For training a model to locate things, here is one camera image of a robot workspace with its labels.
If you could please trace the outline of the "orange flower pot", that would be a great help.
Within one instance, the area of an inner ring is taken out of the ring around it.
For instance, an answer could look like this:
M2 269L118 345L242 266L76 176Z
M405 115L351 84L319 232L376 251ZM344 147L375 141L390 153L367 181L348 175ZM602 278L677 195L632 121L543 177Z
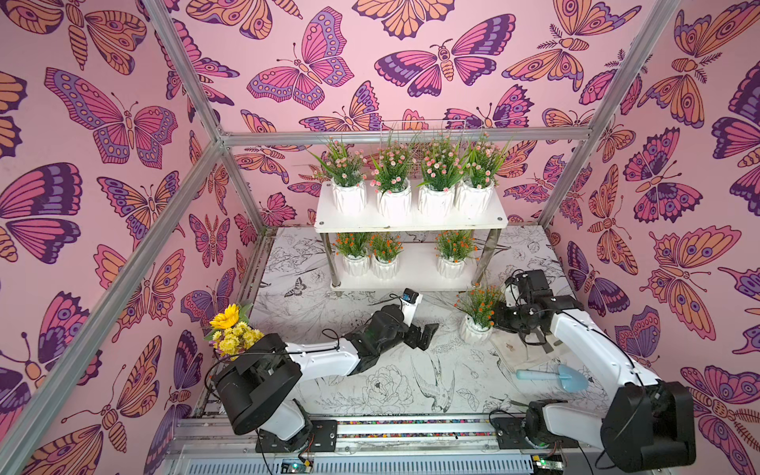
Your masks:
M461 276L467 259L478 251L473 231L466 230L442 231L435 240L435 249L437 271L446 279L457 279Z
M381 280L390 280L395 277L399 270L399 256L403 251L401 238L390 233L373 234L369 248L375 276Z
M503 302L504 291L500 286L478 286L463 292L454 304L463 314L459 325L461 340L469 346L487 342L495 328L496 307Z
M371 233L337 233L336 254L349 276L360 277L370 269L369 243Z

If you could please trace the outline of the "pink flower pot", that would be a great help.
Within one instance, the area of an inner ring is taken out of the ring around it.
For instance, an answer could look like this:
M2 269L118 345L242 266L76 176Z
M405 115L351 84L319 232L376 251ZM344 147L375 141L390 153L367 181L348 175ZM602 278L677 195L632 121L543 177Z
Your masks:
M422 145L418 208L426 219L440 221L453 208L455 188L465 174L467 158L461 142L451 137L439 137Z
M321 155L313 154L332 183L332 199L344 215L358 215L366 207L365 160L345 142L330 141Z
M376 191L380 214L391 222L405 220L412 209L410 174L416 165L414 147L389 138L371 162L370 184Z
M463 178L457 188L455 207L468 218L481 216L487 209L497 184L497 172L506 154L486 135L471 142L465 150Z

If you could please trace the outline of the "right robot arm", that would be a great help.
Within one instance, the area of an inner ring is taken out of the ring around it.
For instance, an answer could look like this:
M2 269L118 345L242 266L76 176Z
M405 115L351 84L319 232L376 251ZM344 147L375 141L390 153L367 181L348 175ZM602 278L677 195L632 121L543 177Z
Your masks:
M532 447L573 439L601 449L625 473L688 466L697 458L694 401L686 387L664 381L611 340L570 296L556 296L543 271L517 270L504 283L495 327L525 338L555 336L591 372L609 401L588 411L560 399L532 401L520 419Z

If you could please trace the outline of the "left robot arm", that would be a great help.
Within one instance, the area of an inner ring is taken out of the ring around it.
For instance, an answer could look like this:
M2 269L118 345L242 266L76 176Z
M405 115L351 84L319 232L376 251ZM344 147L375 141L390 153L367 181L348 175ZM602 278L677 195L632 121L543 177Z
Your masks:
M359 330L324 344L264 336L212 378L233 433L255 433L263 449L273 441L284 452L317 441L320 430L291 393L303 381L366 372L399 344L427 350L439 325L420 328L410 312L406 304L384 306Z

